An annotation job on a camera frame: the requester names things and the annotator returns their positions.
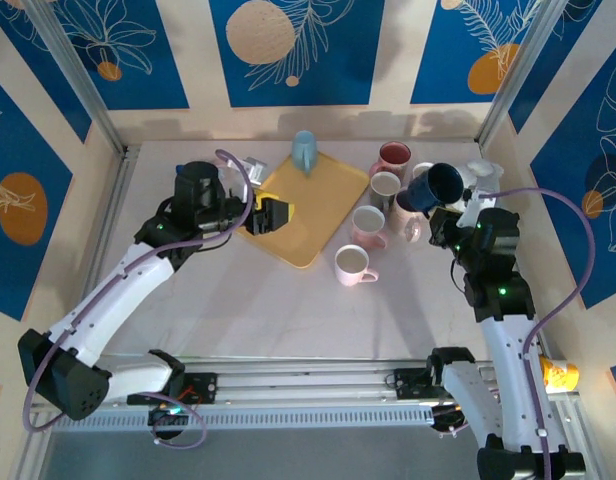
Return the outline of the navy blue mug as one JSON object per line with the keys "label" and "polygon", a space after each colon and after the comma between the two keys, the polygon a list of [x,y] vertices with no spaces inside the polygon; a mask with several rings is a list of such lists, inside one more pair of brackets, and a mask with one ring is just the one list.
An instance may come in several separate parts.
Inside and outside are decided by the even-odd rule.
{"label": "navy blue mug", "polygon": [[406,195],[411,207],[418,212],[432,205],[452,204],[462,198],[464,183],[459,171],[452,165],[439,162],[428,173],[426,183],[410,181]]}

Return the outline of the grey mug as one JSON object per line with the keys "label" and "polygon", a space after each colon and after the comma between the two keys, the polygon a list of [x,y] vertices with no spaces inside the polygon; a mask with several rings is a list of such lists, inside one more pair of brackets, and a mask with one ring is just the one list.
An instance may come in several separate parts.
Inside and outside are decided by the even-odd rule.
{"label": "grey mug", "polygon": [[401,190],[401,181],[393,173],[382,171],[370,178],[370,204],[382,212],[390,209],[396,194]]}

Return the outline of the pink patterned mug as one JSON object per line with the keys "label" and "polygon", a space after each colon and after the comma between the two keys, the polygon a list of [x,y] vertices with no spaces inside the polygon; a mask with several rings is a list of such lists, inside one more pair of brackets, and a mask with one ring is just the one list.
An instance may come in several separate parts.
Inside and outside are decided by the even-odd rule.
{"label": "pink patterned mug", "polygon": [[407,145],[397,141],[387,142],[380,147],[378,160],[370,167],[369,175],[387,171],[403,180],[410,159],[411,150]]}

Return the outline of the light pink mug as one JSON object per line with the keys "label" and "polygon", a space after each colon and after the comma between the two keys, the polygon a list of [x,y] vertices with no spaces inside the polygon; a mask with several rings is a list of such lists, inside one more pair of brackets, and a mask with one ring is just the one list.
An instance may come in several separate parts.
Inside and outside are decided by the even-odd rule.
{"label": "light pink mug", "polygon": [[369,267],[368,253],[358,245],[341,247],[335,254],[334,262],[336,277],[344,286],[373,283],[379,279],[378,272]]}

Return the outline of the light blue mug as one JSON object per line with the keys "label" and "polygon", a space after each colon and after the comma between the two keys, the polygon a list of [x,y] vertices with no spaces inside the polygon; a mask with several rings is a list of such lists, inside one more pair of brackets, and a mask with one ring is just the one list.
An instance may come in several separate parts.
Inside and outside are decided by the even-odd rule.
{"label": "light blue mug", "polygon": [[296,133],[292,141],[292,163],[295,168],[310,174],[317,165],[318,149],[315,135],[307,130]]}

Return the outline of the yellow tray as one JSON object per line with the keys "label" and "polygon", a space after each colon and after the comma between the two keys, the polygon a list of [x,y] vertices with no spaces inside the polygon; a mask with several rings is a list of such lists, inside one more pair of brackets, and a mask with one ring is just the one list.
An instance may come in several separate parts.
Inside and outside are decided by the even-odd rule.
{"label": "yellow tray", "polygon": [[323,153],[310,174],[287,157],[264,181],[263,190],[294,205],[290,222],[275,232],[252,236],[249,243],[296,268],[310,266],[346,219],[369,184],[368,174]]}

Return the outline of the grey white plush toy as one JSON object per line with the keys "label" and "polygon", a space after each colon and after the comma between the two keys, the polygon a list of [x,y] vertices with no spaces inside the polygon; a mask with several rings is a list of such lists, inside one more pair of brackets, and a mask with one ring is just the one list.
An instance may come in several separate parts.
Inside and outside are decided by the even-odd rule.
{"label": "grey white plush toy", "polygon": [[478,159],[471,160],[465,165],[464,185],[469,189],[483,190],[490,193],[500,191],[500,179],[504,169],[496,163]]}

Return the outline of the orange pill bottle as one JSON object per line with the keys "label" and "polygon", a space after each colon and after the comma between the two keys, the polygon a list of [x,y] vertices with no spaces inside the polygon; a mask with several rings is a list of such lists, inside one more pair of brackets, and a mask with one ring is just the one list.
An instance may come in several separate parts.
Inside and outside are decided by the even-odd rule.
{"label": "orange pill bottle", "polygon": [[565,360],[539,357],[542,378],[548,394],[572,392],[577,388],[580,373],[578,368]]}

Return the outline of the aluminium side rail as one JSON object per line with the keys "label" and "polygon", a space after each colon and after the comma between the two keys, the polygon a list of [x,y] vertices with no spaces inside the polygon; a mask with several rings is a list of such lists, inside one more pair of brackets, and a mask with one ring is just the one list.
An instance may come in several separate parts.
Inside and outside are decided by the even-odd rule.
{"label": "aluminium side rail", "polygon": [[138,145],[127,147],[124,158],[106,181],[79,303],[55,329],[59,334],[68,334],[61,349],[88,367],[97,364],[109,341],[134,310],[124,281],[113,281],[124,271],[125,254],[115,256],[110,268],[106,266],[106,257],[139,151]]}

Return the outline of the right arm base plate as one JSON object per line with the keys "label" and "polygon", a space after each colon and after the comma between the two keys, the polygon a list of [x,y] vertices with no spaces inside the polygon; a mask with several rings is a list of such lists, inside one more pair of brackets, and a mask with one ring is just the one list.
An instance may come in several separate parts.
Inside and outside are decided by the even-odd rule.
{"label": "right arm base plate", "polygon": [[398,368],[393,371],[393,377],[398,400],[453,400],[429,369]]}

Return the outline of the aluminium frame post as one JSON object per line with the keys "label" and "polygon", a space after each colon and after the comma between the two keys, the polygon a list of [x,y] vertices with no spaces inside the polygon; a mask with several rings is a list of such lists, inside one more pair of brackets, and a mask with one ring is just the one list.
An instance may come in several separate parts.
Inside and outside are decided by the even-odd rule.
{"label": "aluminium frame post", "polygon": [[112,150],[119,158],[123,159],[126,146],[108,114],[108,109],[101,95],[54,14],[51,5],[45,0],[22,0],[22,4],[36,31],[87,114],[99,128]]}
{"label": "aluminium frame post", "polygon": [[481,152],[491,143],[499,125],[508,116],[510,106],[550,37],[553,27],[560,18],[567,2],[568,0],[541,1],[537,15],[529,25],[517,55],[494,97],[478,135],[475,137]]}

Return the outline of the aluminium mounting rail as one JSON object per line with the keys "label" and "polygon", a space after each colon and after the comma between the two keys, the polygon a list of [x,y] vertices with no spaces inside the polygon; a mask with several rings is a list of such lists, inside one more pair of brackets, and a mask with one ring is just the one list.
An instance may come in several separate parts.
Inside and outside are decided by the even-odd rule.
{"label": "aluminium mounting rail", "polygon": [[155,409],[162,401],[182,407],[176,398],[161,394],[174,383],[173,364],[183,364],[185,373],[212,372],[218,375],[218,391],[213,404],[228,401],[264,402],[269,400],[321,399],[326,402],[343,398],[398,400],[393,371],[398,368],[429,369],[441,386],[450,366],[471,362],[466,349],[436,349],[426,362],[399,361],[271,361],[184,364],[161,350],[143,357],[112,359],[101,369],[88,367],[63,350],[53,353],[48,365],[41,364],[44,351],[22,353],[26,383],[34,391],[72,420],[91,415],[102,404],[126,403]]}

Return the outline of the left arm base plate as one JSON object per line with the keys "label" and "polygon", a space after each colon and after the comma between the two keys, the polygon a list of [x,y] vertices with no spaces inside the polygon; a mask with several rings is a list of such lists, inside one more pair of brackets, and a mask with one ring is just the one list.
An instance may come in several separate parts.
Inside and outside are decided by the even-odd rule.
{"label": "left arm base plate", "polygon": [[170,395],[186,405],[213,404],[218,391],[218,375],[212,372],[184,373],[182,383],[170,392],[167,388],[162,394]]}

